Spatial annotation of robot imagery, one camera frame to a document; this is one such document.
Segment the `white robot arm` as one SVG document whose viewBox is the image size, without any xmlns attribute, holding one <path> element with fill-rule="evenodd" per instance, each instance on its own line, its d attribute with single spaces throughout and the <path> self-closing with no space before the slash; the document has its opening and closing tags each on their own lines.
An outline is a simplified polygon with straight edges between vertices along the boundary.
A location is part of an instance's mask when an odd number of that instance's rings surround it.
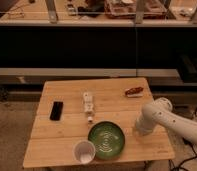
<svg viewBox="0 0 197 171">
<path fill-rule="evenodd" d="M 148 135 L 159 124 L 197 145 L 197 122 L 174 114 L 172 109 L 167 98 L 146 103 L 135 121 L 135 129 L 141 135 Z"/>
</svg>

